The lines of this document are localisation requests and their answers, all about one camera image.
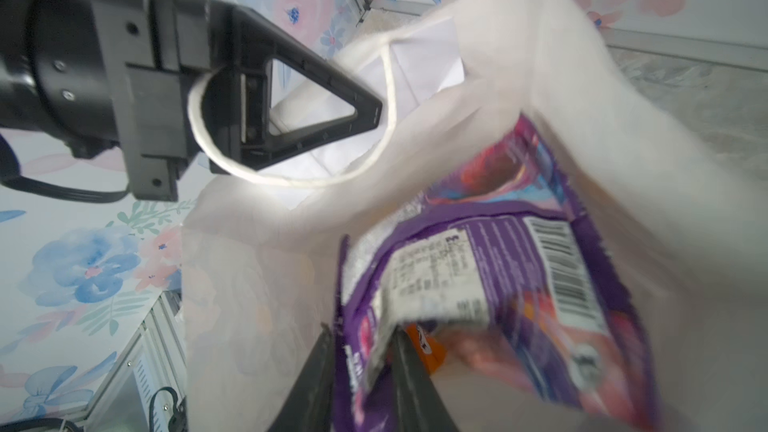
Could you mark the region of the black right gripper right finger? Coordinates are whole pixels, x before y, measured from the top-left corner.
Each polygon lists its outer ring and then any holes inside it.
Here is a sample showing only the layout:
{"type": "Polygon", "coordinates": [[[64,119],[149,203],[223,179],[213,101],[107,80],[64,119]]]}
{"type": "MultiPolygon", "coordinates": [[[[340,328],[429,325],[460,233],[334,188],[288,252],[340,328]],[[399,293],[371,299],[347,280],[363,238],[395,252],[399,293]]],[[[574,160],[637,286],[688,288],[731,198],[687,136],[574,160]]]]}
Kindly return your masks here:
{"type": "Polygon", "coordinates": [[[407,333],[398,328],[390,347],[396,430],[458,432],[407,333]]]}

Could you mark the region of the orange candy bag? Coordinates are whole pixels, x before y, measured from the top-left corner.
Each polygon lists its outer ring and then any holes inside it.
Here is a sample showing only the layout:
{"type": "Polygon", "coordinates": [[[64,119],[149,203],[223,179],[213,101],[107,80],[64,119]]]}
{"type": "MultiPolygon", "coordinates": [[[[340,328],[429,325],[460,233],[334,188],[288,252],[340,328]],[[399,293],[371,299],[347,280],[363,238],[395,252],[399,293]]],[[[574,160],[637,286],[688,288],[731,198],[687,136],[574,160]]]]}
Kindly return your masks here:
{"type": "Polygon", "coordinates": [[[445,362],[445,347],[417,324],[408,325],[405,331],[415,347],[418,357],[425,366],[428,375],[433,375],[445,362]]]}

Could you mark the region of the floral paper gift bag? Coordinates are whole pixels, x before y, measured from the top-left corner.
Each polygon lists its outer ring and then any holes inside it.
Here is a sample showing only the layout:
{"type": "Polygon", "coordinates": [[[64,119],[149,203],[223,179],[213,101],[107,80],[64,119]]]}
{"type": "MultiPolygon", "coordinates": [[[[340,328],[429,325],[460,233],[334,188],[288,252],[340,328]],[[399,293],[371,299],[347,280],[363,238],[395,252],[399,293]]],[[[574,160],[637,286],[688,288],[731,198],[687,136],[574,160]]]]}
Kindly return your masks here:
{"type": "Polygon", "coordinates": [[[224,176],[186,219],[193,431],[763,431],[767,187],[639,93],[573,0],[450,0],[348,46],[371,132],[258,172],[214,142],[348,125],[318,80],[194,84],[224,176]]]}

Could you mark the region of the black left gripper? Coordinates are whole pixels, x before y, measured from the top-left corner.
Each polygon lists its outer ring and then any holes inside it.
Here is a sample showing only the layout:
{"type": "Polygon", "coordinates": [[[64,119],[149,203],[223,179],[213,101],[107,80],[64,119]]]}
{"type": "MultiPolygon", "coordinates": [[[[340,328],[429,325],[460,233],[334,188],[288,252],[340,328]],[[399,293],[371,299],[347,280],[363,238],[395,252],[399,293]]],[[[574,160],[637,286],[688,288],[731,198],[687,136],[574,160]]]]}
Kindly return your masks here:
{"type": "Polygon", "coordinates": [[[254,11],[217,0],[1,0],[1,124],[76,159],[119,149],[125,194],[174,201],[198,152],[187,118],[209,84],[209,133],[266,168],[380,125],[383,102],[254,11]]]}

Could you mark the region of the purple candy bag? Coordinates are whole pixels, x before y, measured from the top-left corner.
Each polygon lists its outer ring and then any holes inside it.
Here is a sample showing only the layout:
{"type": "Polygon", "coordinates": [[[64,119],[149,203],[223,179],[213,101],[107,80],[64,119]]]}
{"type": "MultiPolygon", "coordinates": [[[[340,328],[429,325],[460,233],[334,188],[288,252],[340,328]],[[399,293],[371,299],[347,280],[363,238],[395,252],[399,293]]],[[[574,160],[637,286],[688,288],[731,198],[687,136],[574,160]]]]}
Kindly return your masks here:
{"type": "Polygon", "coordinates": [[[424,328],[471,370],[546,402],[659,426],[644,327],[568,177],[526,117],[339,262],[339,431],[395,427],[390,340],[424,328]]]}

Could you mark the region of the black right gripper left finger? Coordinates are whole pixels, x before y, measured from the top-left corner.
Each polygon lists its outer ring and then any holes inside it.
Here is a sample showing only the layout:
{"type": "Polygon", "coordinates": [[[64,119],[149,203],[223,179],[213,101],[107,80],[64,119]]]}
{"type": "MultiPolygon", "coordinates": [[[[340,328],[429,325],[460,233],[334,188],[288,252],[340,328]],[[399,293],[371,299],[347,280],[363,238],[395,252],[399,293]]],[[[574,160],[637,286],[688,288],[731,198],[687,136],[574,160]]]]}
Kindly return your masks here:
{"type": "Polygon", "coordinates": [[[307,360],[269,432],[328,432],[332,423],[335,341],[323,324],[307,360]]]}

